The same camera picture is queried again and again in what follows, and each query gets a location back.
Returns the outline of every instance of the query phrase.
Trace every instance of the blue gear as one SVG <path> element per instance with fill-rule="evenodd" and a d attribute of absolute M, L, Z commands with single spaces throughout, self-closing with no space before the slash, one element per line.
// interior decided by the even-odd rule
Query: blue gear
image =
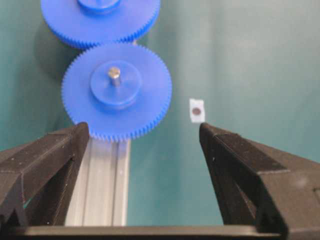
<path fill-rule="evenodd" d="M 120 85 L 108 70 L 120 70 Z M 151 131 L 166 115 L 172 82 L 165 63 L 149 49 L 129 43 L 91 48 L 69 66 L 62 81 L 64 107 L 96 139 L 121 142 Z"/>
<path fill-rule="evenodd" d="M 161 0 L 41 0 L 49 28 L 77 49 L 133 42 L 156 22 L 160 5 Z"/>

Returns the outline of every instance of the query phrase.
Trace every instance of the gear teeth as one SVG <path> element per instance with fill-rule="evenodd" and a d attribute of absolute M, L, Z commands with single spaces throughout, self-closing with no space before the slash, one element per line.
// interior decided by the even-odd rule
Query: gear teeth
<path fill-rule="evenodd" d="M 82 40 L 77 40 L 74 39 L 70 36 L 65 35 L 64 33 L 60 32 L 58 29 L 54 29 L 53 26 L 51 26 L 47 19 L 46 16 L 43 15 L 44 21 L 47 24 L 47 26 L 50 28 L 50 30 L 54 33 L 54 35 L 57 36 L 57 38 L 62 41 L 63 43 L 76 48 L 76 49 L 81 49 L 81 50 L 85 50 L 85 49 L 89 49 L 89 48 L 93 48 L 93 47 L 97 47 L 97 46 L 101 46 L 103 44 L 110 44 L 110 43 L 133 43 L 135 40 L 141 38 L 143 35 L 145 35 L 151 28 L 152 26 L 156 23 L 156 20 L 159 16 L 159 12 L 160 12 L 160 8 L 161 8 L 161 1 L 158 2 L 158 5 L 155 8 L 155 11 L 152 14 L 152 17 L 149 19 L 149 21 L 143 25 L 141 28 L 137 29 L 136 31 L 134 31 L 133 33 L 129 34 L 128 36 L 122 37 L 120 39 L 116 39 L 113 42 L 85 42 Z"/>

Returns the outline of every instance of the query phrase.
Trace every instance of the white label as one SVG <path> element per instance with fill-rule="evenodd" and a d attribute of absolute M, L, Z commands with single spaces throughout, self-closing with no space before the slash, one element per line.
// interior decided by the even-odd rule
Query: white label
<path fill-rule="evenodd" d="M 201 99 L 189 99 L 190 118 L 192 123 L 203 123 L 206 121 L 205 102 Z"/>

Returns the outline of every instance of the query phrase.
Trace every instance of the green background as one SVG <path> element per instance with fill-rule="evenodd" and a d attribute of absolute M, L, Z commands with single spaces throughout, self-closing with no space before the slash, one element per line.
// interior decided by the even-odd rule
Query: green background
<path fill-rule="evenodd" d="M 162 1 L 139 42 L 167 64 L 172 102 L 132 142 L 129 225 L 222 224 L 189 98 L 212 125 L 319 160 L 319 11 L 318 0 Z M 70 126 L 60 87 L 80 51 L 48 30 L 40 1 L 0 0 L 0 43 L 0 150 Z"/>

